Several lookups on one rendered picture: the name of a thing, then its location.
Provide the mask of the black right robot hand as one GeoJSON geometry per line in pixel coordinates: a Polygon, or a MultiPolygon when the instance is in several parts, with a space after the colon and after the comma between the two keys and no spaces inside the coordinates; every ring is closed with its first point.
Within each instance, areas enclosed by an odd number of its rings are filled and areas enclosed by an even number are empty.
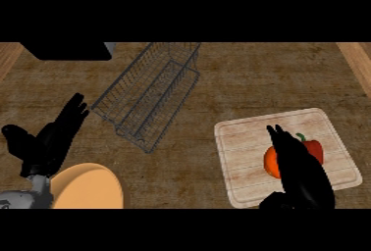
{"type": "Polygon", "coordinates": [[[335,190],[324,166],[282,126],[267,127],[277,153],[283,192],[261,202],[262,210],[333,210],[335,190]]]}

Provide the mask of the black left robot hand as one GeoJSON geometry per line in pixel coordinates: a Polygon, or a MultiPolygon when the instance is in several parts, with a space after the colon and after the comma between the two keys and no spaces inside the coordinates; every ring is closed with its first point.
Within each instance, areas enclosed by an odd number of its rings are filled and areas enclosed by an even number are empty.
{"type": "Polygon", "coordinates": [[[21,176],[54,176],[63,166],[75,136],[91,114],[85,95],[76,93],[52,123],[33,136],[17,125],[5,125],[2,133],[10,153],[23,160],[21,176]]]}

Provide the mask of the orange squash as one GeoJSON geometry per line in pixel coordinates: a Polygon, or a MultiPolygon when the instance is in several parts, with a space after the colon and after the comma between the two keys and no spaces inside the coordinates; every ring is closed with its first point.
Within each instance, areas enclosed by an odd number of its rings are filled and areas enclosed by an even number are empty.
{"type": "Polygon", "coordinates": [[[282,178],[279,163],[277,163],[277,153],[274,147],[270,147],[264,154],[264,168],[267,173],[276,177],[282,178]]]}

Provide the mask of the pale wooden cutting board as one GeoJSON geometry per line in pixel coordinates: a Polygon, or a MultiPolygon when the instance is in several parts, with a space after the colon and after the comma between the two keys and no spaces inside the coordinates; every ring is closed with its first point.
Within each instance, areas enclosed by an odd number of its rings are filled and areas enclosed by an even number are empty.
{"type": "Polygon", "coordinates": [[[271,147],[267,126],[276,125],[282,125],[292,135],[302,133],[308,140],[321,142],[324,169],[335,190],[363,183],[361,172],[332,120],[320,108],[221,122],[215,126],[219,159],[230,201],[240,209],[258,206],[274,191],[283,190],[280,179],[264,169],[264,154],[271,147]]]}

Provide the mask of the red bell pepper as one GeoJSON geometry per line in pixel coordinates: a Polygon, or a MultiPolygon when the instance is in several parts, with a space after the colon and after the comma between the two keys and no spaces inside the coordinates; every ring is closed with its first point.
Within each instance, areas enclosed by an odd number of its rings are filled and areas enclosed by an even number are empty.
{"type": "Polygon", "coordinates": [[[299,137],[299,161],[305,163],[310,157],[316,157],[318,162],[323,163],[326,161],[324,155],[324,147],[318,140],[310,140],[304,133],[298,132],[296,136],[299,137]]]}

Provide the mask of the orange bowl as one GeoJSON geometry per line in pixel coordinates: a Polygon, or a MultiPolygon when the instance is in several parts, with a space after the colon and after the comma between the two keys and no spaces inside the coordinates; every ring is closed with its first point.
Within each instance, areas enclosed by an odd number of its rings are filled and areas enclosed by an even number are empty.
{"type": "Polygon", "coordinates": [[[113,171],[95,163],[66,169],[51,180],[54,209],[122,209],[125,195],[113,171]]]}

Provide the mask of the black appliance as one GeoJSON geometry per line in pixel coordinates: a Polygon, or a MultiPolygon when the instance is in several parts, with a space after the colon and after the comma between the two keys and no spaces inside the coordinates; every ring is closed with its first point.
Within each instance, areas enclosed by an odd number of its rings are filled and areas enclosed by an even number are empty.
{"type": "Polygon", "coordinates": [[[45,61],[109,61],[112,42],[23,42],[33,55],[45,61]]]}

